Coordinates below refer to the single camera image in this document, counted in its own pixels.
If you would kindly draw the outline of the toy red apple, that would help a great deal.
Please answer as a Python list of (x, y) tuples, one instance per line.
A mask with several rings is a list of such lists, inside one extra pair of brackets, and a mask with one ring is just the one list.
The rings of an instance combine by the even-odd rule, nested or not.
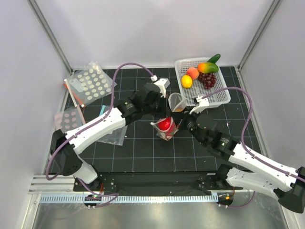
[(165, 119), (162, 119), (158, 122), (157, 127), (167, 133), (167, 132), (171, 132), (175, 129), (175, 123), (172, 117), (167, 117)]

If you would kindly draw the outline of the clear white-dotted zip bag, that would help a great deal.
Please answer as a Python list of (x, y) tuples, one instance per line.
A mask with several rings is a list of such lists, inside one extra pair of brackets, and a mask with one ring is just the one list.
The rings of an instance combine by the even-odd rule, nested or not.
[[(180, 94), (180, 93), (172, 93), (168, 97), (168, 105), (167, 105), (167, 117), (171, 117), (171, 112), (173, 112), (176, 108), (186, 108), (186, 99)], [(169, 141), (170, 139), (173, 138), (173, 136), (176, 134), (178, 131), (177, 127), (175, 126), (175, 129), (171, 132), (163, 132), (161, 131), (158, 127), (157, 124), (160, 120), (165, 119), (161, 118), (156, 122), (151, 122), (150, 125), (155, 129), (156, 135), (160, 137), (161, 139), (165, 141)]]

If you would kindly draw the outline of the white plastic basket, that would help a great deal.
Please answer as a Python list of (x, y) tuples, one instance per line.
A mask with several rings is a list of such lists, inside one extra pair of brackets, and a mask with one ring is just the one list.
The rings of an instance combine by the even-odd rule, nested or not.
[[(184, 88), (182, 86), (181, 78), (186, 75), (186, 71), (191, 67), (198, 67), (198, 64), (202, 62), (207, 62), (208, 59), (210, 59), (210, 57), (190, 58), (177, 60), (174, 63), (180, 94), (186, 99), (186, 103), (188, 106), (194, 106), (194, 98), (196, 98), (197, 96), (204, 96), (216, 90), (227, 87), (220, 69), (217, 73), (214, 73), (216, 82), (214, 87), (209, 90), (205, 89), (203, 84), (197, 79), (193, 82), (190, 88)], [(229, 103), (230, 100), (231, 97), (228, 90), (218, 92), (217, 94), (208, 97), (209, 108), (217, 108), (223, 104)]]

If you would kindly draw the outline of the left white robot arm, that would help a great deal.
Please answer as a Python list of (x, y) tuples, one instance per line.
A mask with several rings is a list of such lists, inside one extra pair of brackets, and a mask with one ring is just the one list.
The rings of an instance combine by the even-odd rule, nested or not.
[(52, 134), (51, 160), (59, 165), (59, 174), (73, 175), (84, 182), (90, 191), (101, 186), (101, 179), (92, 165), (85, 162), (80, 154), (93, 142), (113, 131), (141, 120), (144, 115), (166, 116), (167, 79), (146, 83), (130, 97), (113, 104), (103, 115), (90, 122), (63, 133), (60, 129)]

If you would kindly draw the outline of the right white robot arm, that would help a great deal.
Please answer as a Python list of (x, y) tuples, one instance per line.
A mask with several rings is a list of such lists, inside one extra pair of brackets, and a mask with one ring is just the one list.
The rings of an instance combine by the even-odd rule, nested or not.
[(255, 152), (224, 132), (208, 115), (182, 111), (172, 112), (171, 116), (180, 130), (187, 130), (214, 157), (249, 170), (246, 173), (227, 165), (220, 167), (214, 178), (218, 188), (251, 189), (276, 199), (292, 212), (304, 212), (304, 167), (288, 167)]

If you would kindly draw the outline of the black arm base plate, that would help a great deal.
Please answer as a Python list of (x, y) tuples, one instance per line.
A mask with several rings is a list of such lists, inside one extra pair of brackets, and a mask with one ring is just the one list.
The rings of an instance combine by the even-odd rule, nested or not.
[(111, 172), (100, 173), (98, 184), (90, 189), (120, 196), (196, 196), (214, 190), (233, 188), (213, 171), (189, 172)]

